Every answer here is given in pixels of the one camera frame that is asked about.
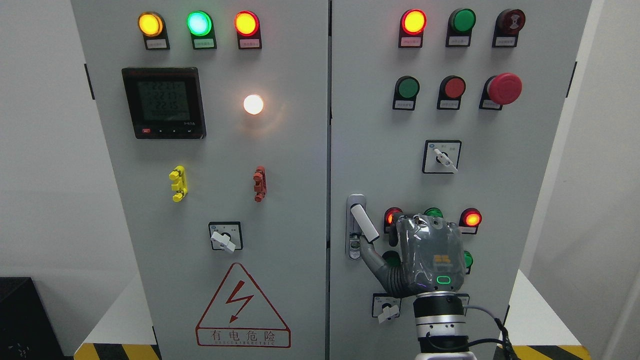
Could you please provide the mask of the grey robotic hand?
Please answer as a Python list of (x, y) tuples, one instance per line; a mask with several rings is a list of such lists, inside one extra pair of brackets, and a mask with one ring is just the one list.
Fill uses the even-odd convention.
[(402, 263), (391, 266), (365, 238), (359, 240), (361, 258), (395, 298), (428, 292), (457, 292), (464, 284), (466, 257), (458, 225), (424, 214), (401, 215), (393, 231)]

